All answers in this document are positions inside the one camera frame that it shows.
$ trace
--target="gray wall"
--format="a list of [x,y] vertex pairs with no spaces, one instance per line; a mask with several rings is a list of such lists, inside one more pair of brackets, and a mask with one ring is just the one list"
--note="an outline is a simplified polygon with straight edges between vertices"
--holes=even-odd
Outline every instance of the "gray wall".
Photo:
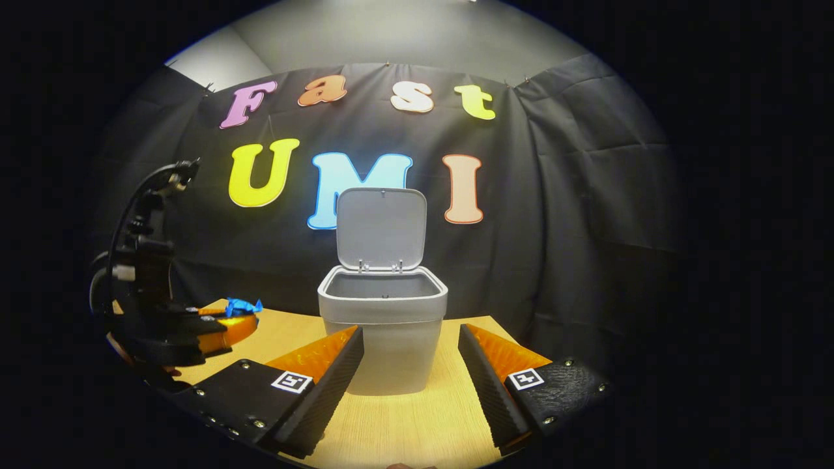
[[517,84],[586,52],[495,0],[283,0],[166,64],[202,85],[214,83],[213,91],[300,68],[386,61]]

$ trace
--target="orange letter a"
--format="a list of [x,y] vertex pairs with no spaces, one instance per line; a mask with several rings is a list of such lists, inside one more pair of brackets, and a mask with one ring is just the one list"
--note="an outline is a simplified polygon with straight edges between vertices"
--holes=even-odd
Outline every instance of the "orange letter a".
[[312,106],[313,104],[329,103],[342,99],[348,93],[344,89],[345,81],[347,81],[347,78],[342,75],[316,78],[304,87],[307,91],[299,98],[299,106]]

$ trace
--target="black cable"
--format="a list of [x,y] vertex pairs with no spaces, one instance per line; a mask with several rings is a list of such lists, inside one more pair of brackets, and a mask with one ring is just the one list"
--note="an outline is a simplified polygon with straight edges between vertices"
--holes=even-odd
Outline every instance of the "black cable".
[[130,200],[128,201],[128,206],[122,212],[122,217],[119,219],[118,224],[116,225],[116,230],[113,232],[113,242],[110,244],[110,256],[107,263],[107,297],[108,301],[105,305],[105,313],[110,314],[111,316],[116,315],[116,312],[113,310],[113,260],[115,259],[116,254],[116,247],[118,245],[118,238],[119,235],[122,233],[122,227],[124,226],[124,222],[127,219],[128,215],[130,214],[130,210],[133,208],[133,204],[136,202],[142,193],[144,192],[145,185],[153,178],[157,177],[158,175],[164,173],[165,171],[170,171],[172,169],[176,169],[181,167],[182,162],[180,163],[173,163],[163,166],[146,177],[141,184],[137,187],[136,191],[133,192]]

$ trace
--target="trash can lid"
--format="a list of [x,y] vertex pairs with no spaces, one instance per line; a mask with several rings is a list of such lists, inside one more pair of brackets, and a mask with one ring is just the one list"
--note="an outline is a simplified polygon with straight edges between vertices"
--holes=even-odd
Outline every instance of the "trash can lid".
[[423,261],[425,196],[413,189],[351,188],[336,202],[339,262],[352,270],[412,270]]

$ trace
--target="yellow letter u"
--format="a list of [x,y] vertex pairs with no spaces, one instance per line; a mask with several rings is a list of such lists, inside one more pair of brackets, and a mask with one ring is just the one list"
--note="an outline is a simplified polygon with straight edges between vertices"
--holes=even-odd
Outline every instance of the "yellow letter u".
[[229,177],[229,197],[241,207],[263,207],[277,199],[287,182],[289,156],[299,147],[297,139],[274,141],[269,149],[273,152],[272,173],[269,181],[262,188],[255,189],[250,184],[255,157],[264,149],[262,145],[244,145],[232,152],[234,163]]

